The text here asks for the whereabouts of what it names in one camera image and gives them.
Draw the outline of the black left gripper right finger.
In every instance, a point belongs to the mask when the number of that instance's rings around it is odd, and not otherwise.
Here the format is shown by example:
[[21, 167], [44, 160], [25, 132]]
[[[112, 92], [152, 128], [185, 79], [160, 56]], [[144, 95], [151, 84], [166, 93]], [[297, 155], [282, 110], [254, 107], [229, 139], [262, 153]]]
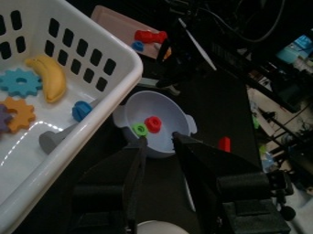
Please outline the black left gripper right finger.
[[261, 168], [178, 132], [173, 133], [173, 144], [202, 233], [234, 234], [222, 204], [261, 198], [251, 184], [261, 176]]

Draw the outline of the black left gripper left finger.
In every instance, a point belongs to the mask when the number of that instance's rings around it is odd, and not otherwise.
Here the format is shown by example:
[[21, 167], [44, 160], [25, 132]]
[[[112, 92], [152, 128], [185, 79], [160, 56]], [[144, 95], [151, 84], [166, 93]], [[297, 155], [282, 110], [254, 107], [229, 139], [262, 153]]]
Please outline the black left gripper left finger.
[[78, 182], [78, 234], [136, 234], [136, 201], [147, 139], [139, 137], [100, 161]]

